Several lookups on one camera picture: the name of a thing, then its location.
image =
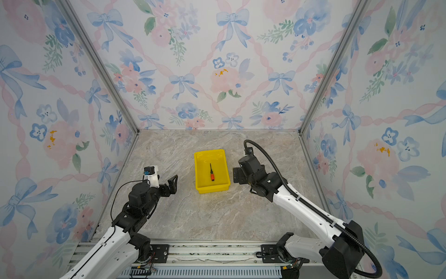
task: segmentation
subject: pink flower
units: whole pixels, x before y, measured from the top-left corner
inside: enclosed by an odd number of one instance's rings
[[[318,158],[318,161],[319,161],[319,166],[320,166],[320,168],[322,168],[322,172],[324,174],[326,174],[328,172],[328,167],[329,167],[328,159],[324,157],[322,152],[319,152],[319,154],[317,155],[317,158]]]
[[[321,82],[321,80],[324,78],[323,74],[316,74],[316,77],[314,79],[312,79],[311,81],[317,81],[317,82]]]
[[[123,81],[123,80],[122,80],[122,75],[121,75],[121,74],[114,74],[114,75],[115,75],[114,80],[115,80],[116,82],[118,82],[118,81]]]
[[[299,5],[300,0],[285,1],[284,3],[280,1],[265,1],[263,12],[274,23],[279,23],[284,18],[293,16],[299,8]]]
[[[386,43],[383,52],[388,54],[393,61],[398,59],[401,53],[406,52],[411,47],[413,42],[411,36],[415,30],[415,26],[412,26],[409,30],[407,30],[406,26],[402,27],[401,30],[394,30],[390,35],[390,40]]]
[[[34,1],[4,0],[6,18],[17,35],[30,43],[43,45],[46,35],[46,24],[42,11]]]
[[[125,90],[127,92],[135,92],[135,94],[141,94],[143,83],[140,80],[133,79],[127,82]]]
[[[128,128],[125,124],[119,124],[115,130],[115,139],[119,144],[124,144],[128,137]]]
[[[184,122],[184,124],[186,124],[186,127],[193,128],[194,130],[196,130],[196,129],[200,128],[200,127],[204,127],[204,120],[196,117],[194,119],[186,120]]]
[[[374,188],[373,194],[391,199],[390,193],[398,189],[398,186],[392,183],[393,177],[400,169],[396,153],[387,144],[375,139],[369,141],[364,150],[358,151],[357,159],[365,173],[373,178],[369,183],[369,187]]]
[[[177,13],[175,12],[174,7],[170,4],[170,0],[164,0],[164,4],[161,2],[157,2],[157,7],[152,9],[153,14],[157,17],[158,26],[167,25],[168,27],[174,27],[175,18],[177,17]]]
[[[271,126],[271,127],[278,126],[282,123],[282,116],[280,116],[280,114],[276,112],[266,113],[262,117],[262,123],[265,126]]]
[[[138,78],[138,76],[139,76],[139,72],[138,72],[138,71],[135,71],[135,70],[133,69],[133,65],[130,64],[129,66],[126,66],[126,65],[122,64],[122,65],[121,65],[121,68],[122,68],[121,73],[122,73],[122,75],[125,76],[126,78],[130,78],[130,79],[136,79],[136,78]]]
[[[239,72],[234,68],[220,68],[212,72],[211,75],[211,91],[214,93],[228,92],[229,89],[240,92],[240,88],[236,84],[241,84]]]
[[[69,126],[65,121],[58,121],[48,129],[43,146],[46,155],[55,160],[62,170],[68,167],[76,153],[76,145],[83,146],[82,141],[85,141],[83,127],[77,123]]]
[[[386,57],[382,51],[374,52],[365,63],[365,72],[367,75],[377,73],[383,67]]]
[[[152,40],[155,45],[160,47],[166,47],[169,45],[170,33],[167,28],[159,25],[152,30]]]

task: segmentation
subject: blue bow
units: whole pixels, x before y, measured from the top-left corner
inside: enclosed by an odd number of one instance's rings
[[[101,99],[102,101],[106,102],[106,103],[110,103],[110,101],[107,99],[108,94],[105,95],[101,95],[101,94],[97,94],[99,91],[101,91],[101,87],[99,86],[99,83],[97,80],[93,80],[93,82],[91,83],[91,88],[89,91],[85,92],[85,101],[87,101],[89,104],[91,104],[91,102],[93,100],[95,100],[96,105],[98,105],[98,121],[102,120],[102,116],[101,116],[101,103],[99,102],[99,99]]]
[[[232,128],[232,124],[237,128],[237,130],[243,129],[243,126],[240,126],[237,123],[242,123],[243,117],[241,115],[236,117],[223,117],[222,122],[227,123],[227,128]]]
[[[347,203],[344,201],[344,196],[342,195],[341,190],[336,191],[336,196],[338,197],[339,202],[333,203],[330,199],[328,199],[328,203],[333,205],[335,209],[339,209],[341,206],[341,210],[339,211],[339,219],[343,220],[343,215],[345,214],[345,218],[351,219],[353,218],[353,211],[350,207],[347,206]]]
[[[109,175],[109,173],[113,173],[113,172],[117,172],[119,171],[118,168],[116,167],[116,164],[114,166],[111,167],[111,169],[108,169],[110,166],[112,165],[112,163],[110,162],[110,160],[108,159],[108,157],[106,157],[104,159],[104,167],[102,168],[101,172],[98,175],[98,179],[97,181],[99,183],[102,184],[102,182],[104,181],[104,178],[107,179],[108,181],[108,192],[110,192],[110,181],[111,181],[111,177]]]
[[[127,34],[124,34],[123,32],[119,31],[114,25],[122,26],[122,17],[121,14],[118,12],[118,10],[111,9],[108,14],[103,13],[102,15],[98,14],[97,12],[91,12],[87,14],[88,19],[90,20],[91,24],[93,26],[101,26],[104,24],[104,30],[107,34],[107,41],[105,41],[101,49],[105,49],[108,51],[108,44],[109,42],[113,41],[113,32],[112,30],[118,35],[118,37],[121,38],[126,44],[133,47],[132,43],[129,42],[129,40],[133,39],[132,36],[129,36]]]
[[[274,84],[274,88],[268,92],[266,92],[265,94],[263,94],[263,96],[269,96],[271,94],[271,92],[277,90],[280,86],[281,80],[282,80],[282,87],[283,87],[283,91],[285,91],[285,93],[287,95],[289,95],[288,90],[293,89],[292,87],[290,87],[289,85],[287,85],[284,80],[286,81],[292,81],[294,78],[294,75],[296,74],[295,71],[288,71],[286,72],[286,74],[278,74],[278,73],[271,73],[268,76],[268,80],[269,81],[276,81],[276,84]]]
[[[147,127],[145,127],[144,129],[149,129],[152,126],[152,124],[155,125],[156,127],[160,128],[161,130],[164,129],[163,128],[164,125],[157,122],[157,121],[160,120],[160,117],[156,113],[153,113],[151,115],[142,115],[142,114],[140,114],[140,115],[138,115],[138,118],[141,121],[147,121]]]
[[[437,90],[437,97],[446,100],[446,81],[443,82],[443,84],[438,88]],[[425,121],[429,124],[438,124],[446,120],[446,106],[439,109],[436,113],[429,116],[428,118],[423,118],[419,115],[408,115],[404,117],[405,120],[407,120],[407,123],[405,126],[409,126],[418,122]],[[446,133],[443,136],[443,144],[442,144],[442,157],[446,156]]]
[[[4,82],[11,88],[11,90],[17,96],[17,102],[14,106],[14,111],[16,113],[16,118],[19,119],[20,115],[27,117],[25,110],[23,109],[22,102],[20,99],[23,96],[23,91],[20,85],[17,83],[15,79],[5,74],[5,71],[10,75],[15,77],[18,80],[23,81],[24,83],[31,85],[35,88],[46,89],[45,86],[37,83],[39,80],[39,75],[24,75],[19,74],[17,72],[11,71],[9,69],[19,68],[22,66],[22,61],[17,57],[17,54],[7,45],[0,46],[0,76],[4,80]]]
[[[342,109],[342,114],[345,115],[346,117],[341,122],[341,124],[332,123],[331,128],[332,129],[334,129],[336,127],[344,128],[344,126],[346,126],[345,133],[344,133],[344,145],[345,145],[346,140],[350,141],[350,125],[351,125],[351,128],[353,130],[355,130],[356,128],[358,128],[361,125],[361,118],[359,116],[354,115],[351,112],[350,106],[347,104],[345,104],[344,108]]]
[[[28,239],[31,239],[33,233],[38,233],[36,225],[33,222],[36,210],[30,205],[19,205],[19,203],[22,201],[26,203],[34,203],[49,200],[57,196],[57,194],[51,194],[51,190],[53,189],[53,186],[51,186],[42,193],[27,198],[26,196],[31,194],[36,188],[37,184],[28,177],[24,177],[17,182],[15,195],[9,199],[7,205],[0,207],[0,226],[9,224],[14,217],[15,210],[17,210],[30,220],[26,232]]]
[[[225,26],[226,24],[228,24],[228,26],[227,26],[226,40],[219,42],[215,47],[215,49],[220,49],[220,51],[222,51],[224,43],[226,41],[231,40],[232,34],[234,33],[234,30],[232,29],[232,22],[246,26],[248,24],[248,20],[249,20],[249,11],[247,9],[242,9],[240,12],[232,14],[229,14],[227,12],[219,12],[217,14],[217,24],[219,26]],[[235,33],[239,37],[240,42],[242,42],[242,44],[245,47],[248,47],[246,45],[246,40],[250,39],[251,37],[243,33],[237,24],[234,24]]]
[[[178,97],[180,96],[181,93],[184,92],[184,87],[186,86],[187,90],[189,90],[189,92],[194,95],[195,97],[198,98],[197,96],[197,89],[193,89],[192,87],[190,87],[188,85],[188,83],[190,84],[194,84],[195,83],[195,77],[193,74],[187,74],[185,76],[177,76],[177,75],[171,75],[169,77],[169,81],[171,84],[178,84],[178,86],[180,87],[180,92],[178,92],[177,94],[175,94],[172,99],[176,99],[178,100]]]

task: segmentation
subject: gray marble surface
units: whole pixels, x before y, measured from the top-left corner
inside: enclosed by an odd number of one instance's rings
[[[273,158],[282,175],[305,197],[321,206],[305,161],[297,132],[217,131],[217,130],[143,130],[112,194],[127,181],[142,177],[144,167],[158,165],[160,183],[178,174],[175,195],[161,198],[152,218],[139,233],[150,238],[277,241],[286,232],[316,238],[310,229],[291,213],[266,198],[249,193],[248,185],[231,184],[228,191],[199,194],[195,189],[194,153],[224,149],[229,176],[243,157],[243,140],[261,145]],[[254,148],[266,171],[273,168]],[[135,183],[125,185],[113,206],[113,217],[128,201]],[[111,223],[107,205],[94,239],[100,238]]]

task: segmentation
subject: green leaf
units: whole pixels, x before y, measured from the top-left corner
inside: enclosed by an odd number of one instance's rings
[[[79,144],[76,145],[76,150],[77,151],[82,151],[82,150],[87,149],[87,147],[90,144],[90,142],[89,141],[88,142],[82,142],[82,144],[84,145],[83,147],[81,147]]]
[[[375,51],[381,50],[387,42],[388,42],[388,40],[385,38],[380,39],[379,41],[375,42],[372,45],[372,47],[368,50],[367,54],[374,53]]]
[[[77,153],[73,155],[73,166],[78,173],[81,173],[81,156],[79,156]]]
[[[221,92],[217,97],[217,103],[222,101],[224,98],[226,98],[226,92]]]
[[[371,181],[373,181],[373,177],[371,175],[367,175],[367,177],[365,179],[365,187],[367,189],[369,196],[372,197],[372,199],[373,199],[373,187],[370,188],[368,186]]]
[[[393,7],[390,7],[389,15],[387,16],[386,25],[384,26],[384,32],[387,34],[387,36],[390,37],[390,34],[392,34],[393,28],[395,27],[396,22],[396,14]]]
[[[354,167],[350,170],[351,173],[358,177],[363,177],[365,175],[365,170],[361,166]]]
[[[144,0],[133,0],[135,4],[138,6],[138,8],[144,12],[148,13],[150,15],[153,15],[152,9],[150,8],[149,4]]]
[[[144,31],[146,35],[149,35],[150,32],[152,32],[153,28],[156,26],[155,18],[149,17],[147,21],[144,23]]]

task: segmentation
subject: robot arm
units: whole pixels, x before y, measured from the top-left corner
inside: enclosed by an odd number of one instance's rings
[[[257,147],[266,156],[275,172],[265,171],[265,166],[260,164],[254,156],[253,148],[247,147],[247,143]],[[296,258],[322,260],[331,273],[342,279],[349,278],[353,272],[369,278],[379,278],[382,275],[381,265],[364,245],[363,232],[357,223],[350,221],[346,224],[306,199],[282,177],[274,161],[258,144],[245,140],[244,147],[245,156],[239,160],[240,167],[233,168],[234,183],[249,184],[251,193],[266,197],[270,202],[288,210],[319,238],[314,243],[299,243],[298,236],[287,233],[277,243],[279,258],[284,262]],[[364,254],[374,262],[374,274],[355,269]]]
[[[139,229],[152,216],[161,197],[177,192],[178,175],[158,182],[158,167],[144,168],[142,182],[133,186],[128,202],[101,240],[61,279],[112,279],[132,263],[157,259],[150,238]]]

